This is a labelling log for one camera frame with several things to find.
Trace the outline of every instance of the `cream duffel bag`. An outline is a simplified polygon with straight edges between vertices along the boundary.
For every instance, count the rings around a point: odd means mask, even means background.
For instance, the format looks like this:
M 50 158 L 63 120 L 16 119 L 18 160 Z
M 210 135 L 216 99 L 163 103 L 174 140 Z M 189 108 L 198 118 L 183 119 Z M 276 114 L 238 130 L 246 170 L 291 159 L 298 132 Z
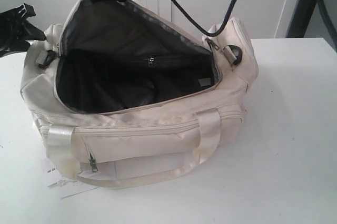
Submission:
M 27 52 L 22 97 L 59 172 L 100 187 L 165 181 L 205 162 L 235 139 L 258 74 L 237 18 L 200 43 L 132 1 L 79 1 L 46 37 Z

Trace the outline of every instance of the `bag opening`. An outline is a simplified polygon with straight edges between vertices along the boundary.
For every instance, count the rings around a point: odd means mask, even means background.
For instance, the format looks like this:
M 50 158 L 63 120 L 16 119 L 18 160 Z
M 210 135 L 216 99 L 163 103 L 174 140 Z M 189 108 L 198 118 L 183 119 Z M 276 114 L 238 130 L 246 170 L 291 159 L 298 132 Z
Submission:
M 61 43 L 57 95 L 80 113 L 159 103 L 219 81 L 210 51 L 133 2 L 81 3 Z

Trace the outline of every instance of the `cord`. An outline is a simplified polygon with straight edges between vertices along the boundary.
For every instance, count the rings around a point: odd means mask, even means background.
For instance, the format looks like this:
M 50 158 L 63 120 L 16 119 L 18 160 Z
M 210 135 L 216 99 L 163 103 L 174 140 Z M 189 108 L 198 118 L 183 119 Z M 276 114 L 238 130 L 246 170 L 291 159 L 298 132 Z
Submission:
M 225 18 L 220 26 L 220 28 L 214 32 L 214 33 L 209 33 L 206 30 L 204 30 L 186 11 L 185 9 L 176 1 L 176 0 L 171 0 L 173 2 L 173 4 L 180 10 L 180 12 L 203 34 L 205 34 L 206 36 L 210 36 L 210 37 L 215 37 L 215 36 L 219 36 L 219 34 L 221 34 L 221 32 L 223 32 L 223 30 L 225 29 L 225 26 L 228 22 L 228 20 L 231 17 L 233 8 L 235 6 L 235 3 L 237 0 L 231 0 L 231 3 L 228 7 L 227 13 L 225 15 Z
M 329 17 L 329 14 L 326 10 L 326 7 L 325 7 L 325 3 L 324 3 L 324 0 L 316 0 L 317 1 L 317 5 L 318 5 L 318 8 L 319 8 L 319 11 L 320 11 L 320 14 L 322 16 L 322 19 L 323 19 L 323 22 L 329 32 L 329 35 L 331 36 L 332 38 L 332 41 L 335 45 L 335 48 L 336 48 L 336 51 L 337 51 L 337 31 L 335 29 L 335 27 L 333 26 L 333 23 Z

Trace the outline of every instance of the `bag handle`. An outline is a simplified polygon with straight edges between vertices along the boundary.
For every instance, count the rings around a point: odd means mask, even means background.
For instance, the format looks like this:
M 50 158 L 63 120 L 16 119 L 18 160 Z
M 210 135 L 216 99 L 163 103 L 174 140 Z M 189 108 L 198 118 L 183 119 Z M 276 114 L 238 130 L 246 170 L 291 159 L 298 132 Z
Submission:
M 70 151 L 74 127 L 68 126 L 55 125 L 51 127 L 46 143 L 47 156 L 63 176 L 93 186 L 127 188 L 167 181 L 180 177 L 205 162 L 213 155 L 219 144 L 221 136 L 219 112 L 214 109 L 197 115 L 200 124 L 200 144 L 193 150 L 192 160 L 177 169 L 121 180 L 98 180 L 81 177 L 80 163 L 71 155 Z

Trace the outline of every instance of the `table surface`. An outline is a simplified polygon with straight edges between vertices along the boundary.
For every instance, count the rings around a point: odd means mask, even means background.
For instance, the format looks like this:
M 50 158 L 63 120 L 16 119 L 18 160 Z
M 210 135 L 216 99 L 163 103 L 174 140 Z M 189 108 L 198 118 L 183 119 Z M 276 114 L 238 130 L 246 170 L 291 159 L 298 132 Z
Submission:
M 149 186 L 59 199 L 19 87 L 0 59 L 0 223 L 337 223 L 337 55 L 321 38 L 253 40 L 260 75 L 237 142 Z

